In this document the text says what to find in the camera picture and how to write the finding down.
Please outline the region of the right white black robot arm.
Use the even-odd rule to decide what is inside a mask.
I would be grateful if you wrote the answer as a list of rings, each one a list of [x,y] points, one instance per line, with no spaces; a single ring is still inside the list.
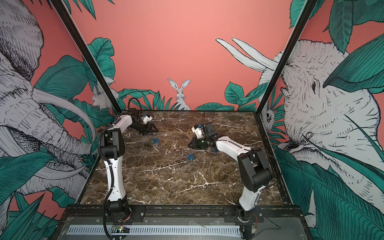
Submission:
[[[239,198],[237,216],[242,222],[253,219],[260,195],[274,176],[268,155],[260,148],[246,147],[228,136],[218,134],[213,123],[196,124],[192,127],[192,132],[195,136],[188,144],[190,149],[215,150],[237,161],[244,185]]]

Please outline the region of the blue padlock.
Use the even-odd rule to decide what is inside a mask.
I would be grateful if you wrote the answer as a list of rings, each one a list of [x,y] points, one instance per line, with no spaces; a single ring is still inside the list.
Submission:
[[[195,160],[194,154],[188,154],[188,161],[193,162]]]
[[[158,138],[153,139],[154,146],[158,146],[160,144],[160,140]]]

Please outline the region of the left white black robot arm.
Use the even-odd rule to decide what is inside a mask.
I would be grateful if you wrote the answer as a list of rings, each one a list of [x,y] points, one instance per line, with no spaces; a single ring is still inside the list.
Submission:
[[[107,216],[124,223],[132,216],[123,181],[123,156],[126,145],[123,133],[132,128],[139,134],[157,133],[159,130],[152,123],[153,117],[138,109],[129,109],[120,115],[109,127],[101,131],[98,152],[103,159],[108,180],[108,193],[103,206]]]

